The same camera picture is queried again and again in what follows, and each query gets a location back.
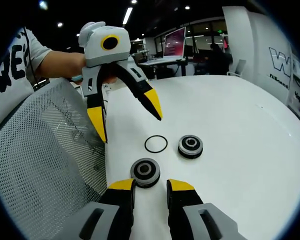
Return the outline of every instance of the black o-ring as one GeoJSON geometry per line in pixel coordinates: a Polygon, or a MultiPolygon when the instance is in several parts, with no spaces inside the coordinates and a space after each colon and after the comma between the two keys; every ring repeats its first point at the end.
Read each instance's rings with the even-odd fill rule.
{"type": "Polygon", "coordinates": [[[164,137],[164,136],[161,136],[161,135],[153,135],[153,136],[150,136],[148,137],[145,142],[144,142],[144,148],[145,150],[147,150],[149,153],[152,153],[152,154],[158,154],[158,153],[161,153],[163,150],[165,150],[168,146],[168,140],[164,137]],[[163,138],[165,140],[165,147],[163,149],[161,149],[160,151],[151,151],[147,148],[147,142],[149,139],[151,138],[154,138],[154,137],[160,137],[160,138],[163,138]]]}

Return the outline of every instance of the white t-shirt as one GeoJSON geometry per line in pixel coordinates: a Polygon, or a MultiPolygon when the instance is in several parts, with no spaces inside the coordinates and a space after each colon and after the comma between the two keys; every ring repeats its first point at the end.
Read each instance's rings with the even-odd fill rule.
{"type": "Polygon", "coordinates": [[[33,71],[41,64],[51,49],[42,46],[30,30],[21,29],[8,48],[0,66],[0,124],[7,115],[34,90],[28,79],[33,79],[29,62],[30,48],[33,71]]]}

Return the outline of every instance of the yellow circle logo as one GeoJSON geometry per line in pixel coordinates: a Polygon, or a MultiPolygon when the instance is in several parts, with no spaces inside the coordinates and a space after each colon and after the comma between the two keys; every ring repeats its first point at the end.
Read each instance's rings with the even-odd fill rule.
{"type": "Polygon", "coordinates": [[[110,34],[105,36],[101,41],[101,48],[105,51],[114,49],[119,44],[119,37],[117,35],[110,34]]]}

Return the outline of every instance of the white wall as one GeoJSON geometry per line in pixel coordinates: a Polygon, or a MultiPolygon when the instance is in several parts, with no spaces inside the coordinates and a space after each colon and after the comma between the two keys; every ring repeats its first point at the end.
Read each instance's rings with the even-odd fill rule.
{"type": "Polygon", "coordinates": [[[263,88],[285,105],[291,78],[291,46],[269,17],[243,6],[223,7],[234,71],[246,60],[242,78],[263,88]]]}
{"type": "Polygon", "coordinates": [[[253,83],[287,104],[292,73],[290,43],[268,16],[248,15],[254,41],[253,83]]]}
{"type": "Polygon", "coordinates": [[[248,11],[243,6],[224,6],[222,9],[233,59],[229,70],[234,72],[239,60],[246,60],[242,78],[254,83],[255,46],[248,11]]]}

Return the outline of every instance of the metal bearing center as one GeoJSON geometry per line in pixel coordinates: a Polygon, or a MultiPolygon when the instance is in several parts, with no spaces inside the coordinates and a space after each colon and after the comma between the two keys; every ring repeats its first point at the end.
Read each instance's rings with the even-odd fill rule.
{"type": "Polygon", "coordinates": [[[197,143],[198,143],[198,141],[193,137],[189,137],[187,140],[185,140],[185,144],[188,147],[194,147],[197,145],[197,143]]]}
{"type": "Polygon", "coordinates": [[[145,176],[148,175],[151,172],[151,166],[149,163],[147,162],[143,162],[141,164],[138,165],[136,171],[138,172],[138,174],[145,176]]]}

